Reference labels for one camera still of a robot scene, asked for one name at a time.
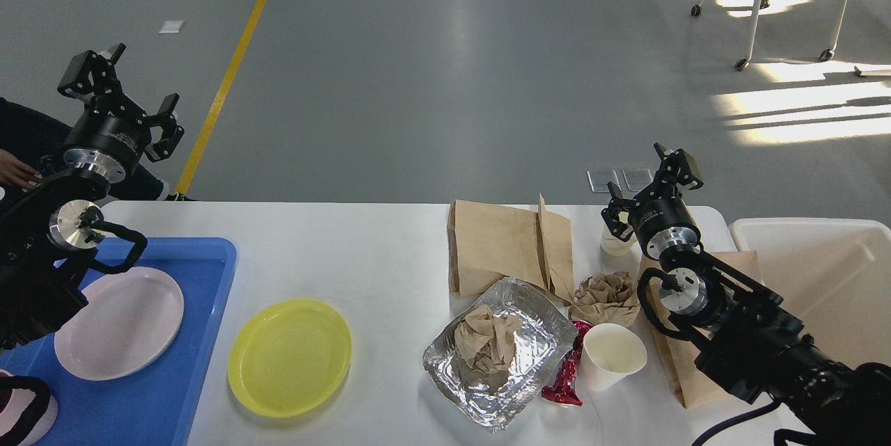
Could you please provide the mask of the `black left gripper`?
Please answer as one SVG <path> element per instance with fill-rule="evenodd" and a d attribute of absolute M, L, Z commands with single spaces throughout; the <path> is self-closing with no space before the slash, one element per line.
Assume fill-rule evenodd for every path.
<path fill-rule="evenodd" d="M 166 96 L 153 116 L 127 119 L 102 113 L 127 110 L 115 69 L 126 48 L 117 43 L 105 51 L 86 50 L 72 57 L 57 85 L 61 96 L 79 100 L 87 111 L 98 111 L 85 112 L 71 129 L 63 142 L 63 166 L 92 171 L 111 185 L 134 175 L 143 152 L 152 163 L 171 157 L 184 136 L 175 113 L 178 93 Z M 150 143 L 152 128 L 160 128 L 161 134 Z"/>

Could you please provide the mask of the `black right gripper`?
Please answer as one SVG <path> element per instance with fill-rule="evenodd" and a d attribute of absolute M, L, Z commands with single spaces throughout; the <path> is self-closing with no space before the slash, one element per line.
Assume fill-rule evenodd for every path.
<path fill-rule="evenodd" d="M 700 245 L 700 230 L 681 199 L 684 191 L 701 189 L 704 180 L 695 158 L 684 149 L 668 149 L 660 143 L 654 148 L 660 159 L 648 186 L 648 196 L 654 200 L 638 205 L 624 198 L 617 182 L 608 182 L 610 202 L 601 217 L 612 237 L 628 243 L 636 235 L 643 255 L 658 261 L 671 247 Z M 628 214 L 628 223 L 621 221 L 621 214 Z"/>

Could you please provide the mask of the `brown paper bag under arm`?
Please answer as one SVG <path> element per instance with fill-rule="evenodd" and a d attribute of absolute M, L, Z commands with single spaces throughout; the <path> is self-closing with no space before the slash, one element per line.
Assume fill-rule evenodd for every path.
<path fill-rule="evenodd" d="M 717 252 L 713 255 L 717 259 L 733 266 L 748 277 L 763 284 L 757 253 L 754 250 L 738 250 L 738 252 Z M 731 398 L 728 392 L 716 385 L 708 376 L 695 367 L 695 358 L 699 351 L 691 342 L 675 340 L 660 334 L 658 330 L 650 328 L 653 332 L 656 350 L 658 351 L 666 379 L 672 395 L 678 399 L 682 407 L 692 409 L 724 401 Z"/>

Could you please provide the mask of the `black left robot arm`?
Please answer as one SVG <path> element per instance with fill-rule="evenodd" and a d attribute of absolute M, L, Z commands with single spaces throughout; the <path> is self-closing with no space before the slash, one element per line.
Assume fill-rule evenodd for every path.
<path fill-rule="evenodd" d="M 56 332 L 87 306 L 79 290 L 90 269 L 129 271 L 148 240 L 106 221 L 97 202 L 134 175 L 146 154 L 167 159 L 184 136 L 174 112 L 178 94 L 147 114 L 123 91 L 115 66 L 123 43 L 71 59 L 58 92 L 85 104 L 61 147 L 40 165 L 49 170 L 2 216 L 2 348 Z"/>

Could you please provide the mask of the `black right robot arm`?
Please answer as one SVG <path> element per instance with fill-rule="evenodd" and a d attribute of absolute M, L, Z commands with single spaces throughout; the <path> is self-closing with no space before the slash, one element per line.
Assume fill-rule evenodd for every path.
<path fill-rule="evenodd" d="M 695 444 L 786 406 L 806 431 L 779 428 L 776 445 L 888 445 L 888 365 L 851 369 L 829 358 L 779 294 L 708 253 L 681 194 L 703 185 L 694 157 L 654 148 L 660 164 L 652 181 L 633 198 L 608 183 L 610 202 L 601 213 L 612 237 L 636 237 L 656 262 L 637 281 L 642 312 L 660 334 L 696 347 L 695 367 L 723 391 L 748 404 L 763 393 L 771 398 L 710 427 Z"/>

